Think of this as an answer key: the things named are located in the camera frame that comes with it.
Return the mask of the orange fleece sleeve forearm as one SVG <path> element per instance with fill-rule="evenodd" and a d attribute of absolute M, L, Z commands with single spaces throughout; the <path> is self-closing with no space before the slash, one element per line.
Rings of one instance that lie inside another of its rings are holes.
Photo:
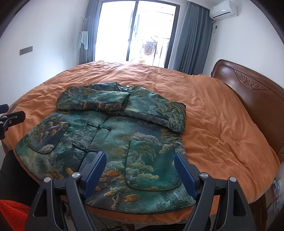
<path fill-rule="evenodd" d="M 1 200 L 1 230 L 24 230 L 30 207 L 11 200 Z"/>

